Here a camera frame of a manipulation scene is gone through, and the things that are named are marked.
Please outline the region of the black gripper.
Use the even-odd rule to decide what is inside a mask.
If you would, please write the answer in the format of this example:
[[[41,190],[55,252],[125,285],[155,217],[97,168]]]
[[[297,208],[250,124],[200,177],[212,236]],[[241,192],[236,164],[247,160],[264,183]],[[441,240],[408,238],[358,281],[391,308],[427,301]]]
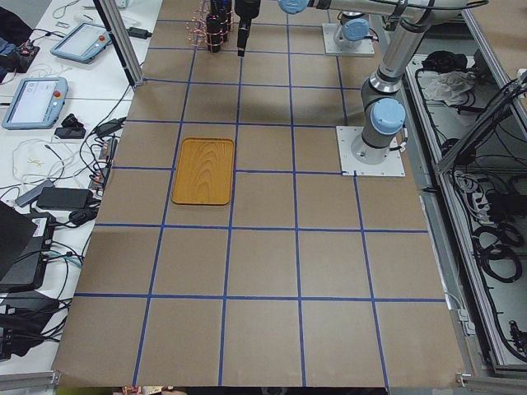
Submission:
[[[237,55],[245,56],[250,37],[251,20],[259,15],[261,0],[235,0],[235,14],[240,18],[237,35]]]

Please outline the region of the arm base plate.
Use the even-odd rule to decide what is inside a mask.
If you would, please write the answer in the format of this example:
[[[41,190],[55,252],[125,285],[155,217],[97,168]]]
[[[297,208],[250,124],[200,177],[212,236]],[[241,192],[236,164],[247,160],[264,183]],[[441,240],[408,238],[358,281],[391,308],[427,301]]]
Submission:
[[[369,37],[370,26],[365,20],[322,25],[326,55],[373,57],[375,50]]]
[[[399,151],[391,151],[391,148],[397,146],[396,138],[392,139],[389,147],[372,148],[364,143],[362,129],[363,127],[336,127],[341,174],[357,177],[404,177],[401,154]]]

